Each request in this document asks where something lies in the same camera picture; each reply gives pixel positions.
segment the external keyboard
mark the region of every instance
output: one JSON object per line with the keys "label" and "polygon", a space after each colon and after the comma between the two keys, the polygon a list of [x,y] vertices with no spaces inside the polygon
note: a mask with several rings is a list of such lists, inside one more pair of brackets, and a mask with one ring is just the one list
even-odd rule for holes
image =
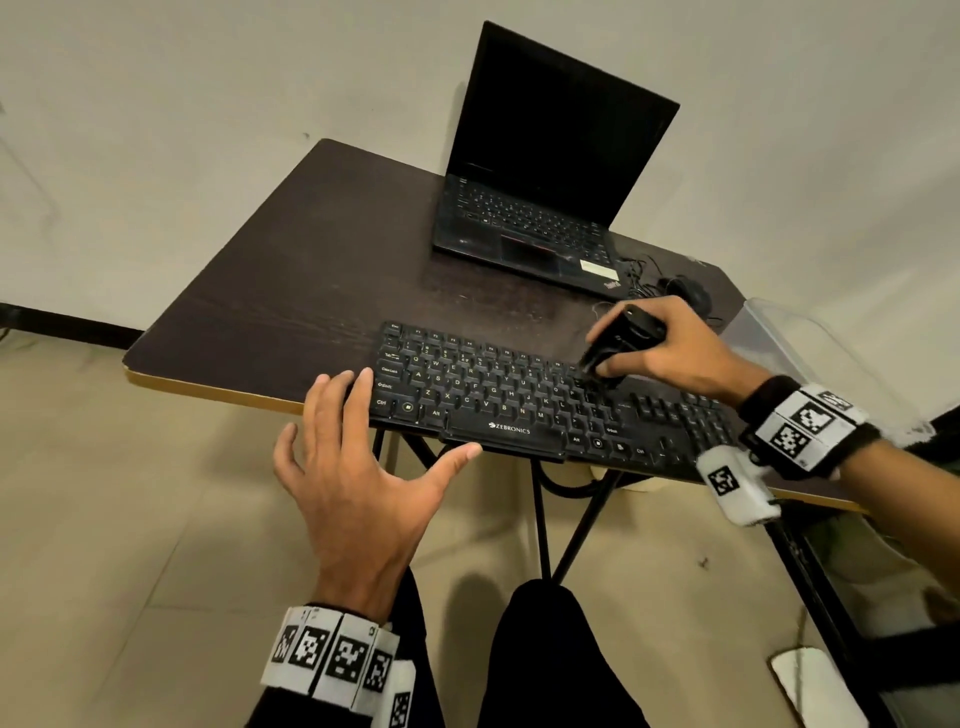
{"label": "external keyboard", "polygon": [[529,235],[558,253],[575,253],[584,260],[610,266],[603,229],[596,223],[522,202],[464,178],[457,183],[457,213],[468,220]]}
{"label": "external keyboard", "polygon": [[373,373],[373,426],[494,452],[699,482],[696,456],[733,442],[715,400],[635,377],[604,390],[571,364],[459,334],[384,324]]}

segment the zebronics logo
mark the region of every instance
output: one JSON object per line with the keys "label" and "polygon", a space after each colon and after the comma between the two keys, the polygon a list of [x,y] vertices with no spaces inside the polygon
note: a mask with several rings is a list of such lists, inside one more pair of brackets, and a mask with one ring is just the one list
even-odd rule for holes
{"label": "zebronics logo", "polygon": [[514,427],[513,425],[501,425],[499,423],[489,423],[487,427],[490,429],[505,429],[508,432],[522,432],[524,435],[530,434],[530,430],[526,427]]}

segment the white wall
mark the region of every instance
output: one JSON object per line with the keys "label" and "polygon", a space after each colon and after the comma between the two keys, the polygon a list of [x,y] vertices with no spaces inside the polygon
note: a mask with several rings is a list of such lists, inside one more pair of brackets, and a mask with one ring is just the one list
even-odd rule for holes
{"label": "white wall", "polygon": [[485,18],[681,103],[616,230],[960,400],[955,0],[0,0],[0,300],[146,327],[321,136],[442,171]]}

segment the black pants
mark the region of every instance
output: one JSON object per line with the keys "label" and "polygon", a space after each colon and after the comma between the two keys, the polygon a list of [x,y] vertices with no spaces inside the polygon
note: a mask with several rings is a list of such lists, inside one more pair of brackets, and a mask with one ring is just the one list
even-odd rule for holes
{"label": "black pants", "polygon": [[[407,570],[392,614],[398,659],[417,666],[410,728],[443,728],[417,582]],[[569,589],[540,579],[514,592],[496,628],[478,728],[639,726],[643,712],[607,665]]]}

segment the floor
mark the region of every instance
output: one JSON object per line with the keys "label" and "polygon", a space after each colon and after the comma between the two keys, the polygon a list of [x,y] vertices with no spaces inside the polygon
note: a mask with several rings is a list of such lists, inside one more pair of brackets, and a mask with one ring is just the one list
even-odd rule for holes
{"label": "floor", "polygon": [[[0,715],[242,725],[313,580],[270,471],[287,418],[138,389],[120,357],[16,331],[0,343]],[[396,459],[420,472],[405,445]],[[475,725],[499,615],[537,574],[523,465],[471,463],[413,564],[451,728]],[[555,561],[583,506],[546,495]],[[797,640],[801,602],[765,533],[726,522],[705,488],[614,494],[565,584],[655,728],[794,725],[766,658]]]}

